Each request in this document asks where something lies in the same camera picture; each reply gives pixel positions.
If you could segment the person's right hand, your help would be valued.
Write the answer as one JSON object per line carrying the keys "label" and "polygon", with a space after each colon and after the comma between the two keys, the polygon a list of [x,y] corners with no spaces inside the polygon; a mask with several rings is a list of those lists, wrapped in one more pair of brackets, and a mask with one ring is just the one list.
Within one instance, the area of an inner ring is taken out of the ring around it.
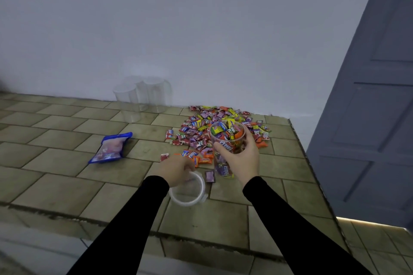
{"label": "person's right hand", "polygon": [[254,177],[259,176],[259,149],[249,129],[245,129],[245,149],[235,159],[226,159],[231,171],[239,180],[242,188]]}

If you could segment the person's left hand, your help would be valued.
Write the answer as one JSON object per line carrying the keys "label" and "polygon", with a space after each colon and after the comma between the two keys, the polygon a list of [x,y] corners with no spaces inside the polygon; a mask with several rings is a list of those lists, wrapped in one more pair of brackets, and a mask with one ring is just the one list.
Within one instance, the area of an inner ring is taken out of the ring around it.
{"label": "person's left hand", "polygon": [[168,159],[160,162],[149,174],[149,176],[157,176],[163,178],[170,188],[182,184],[189,178],[181,175],[181,155],[172,155]]}

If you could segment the clear plastic candy jar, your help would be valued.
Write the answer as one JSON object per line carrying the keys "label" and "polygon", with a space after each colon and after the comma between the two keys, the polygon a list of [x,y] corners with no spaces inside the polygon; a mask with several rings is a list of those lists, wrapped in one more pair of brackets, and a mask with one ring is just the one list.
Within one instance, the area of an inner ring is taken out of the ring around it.
{"label": "clear plastic candy jar", "polygon": [[[240,152],[242,152],[245,149],[245,137],[238,143],[240,143]],[[214,164],[215,172],[218,173],[220,176],[224,178],[234,178],[234,175],[230,169],[229,163],[227,163],[225,159],[214,159],[213,158],[213,164]]]}

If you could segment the person's right forearm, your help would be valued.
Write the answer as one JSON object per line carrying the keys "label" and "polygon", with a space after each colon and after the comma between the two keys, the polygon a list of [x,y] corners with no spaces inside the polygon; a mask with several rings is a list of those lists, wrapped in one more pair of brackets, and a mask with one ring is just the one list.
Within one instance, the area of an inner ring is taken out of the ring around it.
{"label": "person's right forearm", "polygon": [[294,275],[373,275],[295,211],[260,176],[249,179],[242,192]]}

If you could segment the person's left forearm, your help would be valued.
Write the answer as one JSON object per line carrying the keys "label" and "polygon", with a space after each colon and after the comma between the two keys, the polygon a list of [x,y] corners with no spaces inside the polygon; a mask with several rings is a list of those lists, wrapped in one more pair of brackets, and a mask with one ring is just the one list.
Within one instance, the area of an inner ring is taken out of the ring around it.
{"label": "person's left forearm", "polygon": [[169,191],[149,176],[66,275],[137,275],[152,224]]}

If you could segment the candies inside jar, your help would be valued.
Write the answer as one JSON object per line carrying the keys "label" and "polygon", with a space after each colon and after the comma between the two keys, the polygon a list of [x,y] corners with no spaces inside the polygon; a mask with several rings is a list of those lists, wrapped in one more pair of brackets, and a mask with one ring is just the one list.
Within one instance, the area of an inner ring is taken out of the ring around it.
{"label": "candies inside jar", "polygon": [[245,137],[242,124],[232,119],[213,123],[209,133],[213,142],[224,141],[230,144],[236,144]]}

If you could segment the pile of colourful wrapped candies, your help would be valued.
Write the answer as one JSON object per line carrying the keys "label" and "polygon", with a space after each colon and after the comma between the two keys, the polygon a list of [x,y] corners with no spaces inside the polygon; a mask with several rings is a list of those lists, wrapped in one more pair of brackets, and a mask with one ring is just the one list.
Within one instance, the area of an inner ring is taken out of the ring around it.
{"label": "pile of colourful wrapped candies", "polygon": [[167,130],[166,141],[172,145],[187,145],[189,148],[182,155],[192,158],[196,167],[213,164],[214,145],[209,136],[209,128],[217,121],[235,119],[249,129],[258,148],[268,146],[270,128],[262,120],[253,121],[250,112],[224,106],[190,106],[190,110],[198,113],[186,119],[177,132]]}

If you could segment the empty clear plastic jar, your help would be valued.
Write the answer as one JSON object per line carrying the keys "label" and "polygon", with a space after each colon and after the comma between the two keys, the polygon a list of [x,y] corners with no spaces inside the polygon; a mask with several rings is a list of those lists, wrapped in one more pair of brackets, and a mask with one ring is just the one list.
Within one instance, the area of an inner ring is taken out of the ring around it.
{"label": "empty clear plastic jar", "polygon": [[113,93],[120,106],[121,114],[127,123],[135,123],[141,119],[140,103],[135,84],[118,84]]}
{"label": "empty clear plastic jar", "polygon": [[143,82],[147,89],[147,105],[153,113],[161,114],[166,111],[166,80],[158,76],[146,76]]}
{"label": "empty clear plastic jar", "polygon": [[144,78],[139,75],[130,75],[124,78],[124,83],[135,85],[140,111],[147,111],[149,108],[149,96]]}

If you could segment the blue candy bag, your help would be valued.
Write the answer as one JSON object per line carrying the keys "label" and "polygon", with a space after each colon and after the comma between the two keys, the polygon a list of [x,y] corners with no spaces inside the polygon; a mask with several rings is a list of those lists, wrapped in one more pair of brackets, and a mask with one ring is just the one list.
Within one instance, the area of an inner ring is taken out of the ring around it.
{"label": "blue candy bag", "polygon": [[126,142],[133,136],[132,132],[103,137],[100,147],[88,164],[114,162],[123,158]]}

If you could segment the grey panelled door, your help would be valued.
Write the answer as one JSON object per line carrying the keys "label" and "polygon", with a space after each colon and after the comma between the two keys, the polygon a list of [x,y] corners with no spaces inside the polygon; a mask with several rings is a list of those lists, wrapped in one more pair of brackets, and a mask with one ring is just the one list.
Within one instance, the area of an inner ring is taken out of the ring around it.
{"label": "grey panelled door", "polygon": [[368,0],[306,154],[337,216],[413,232],[413,0]]}

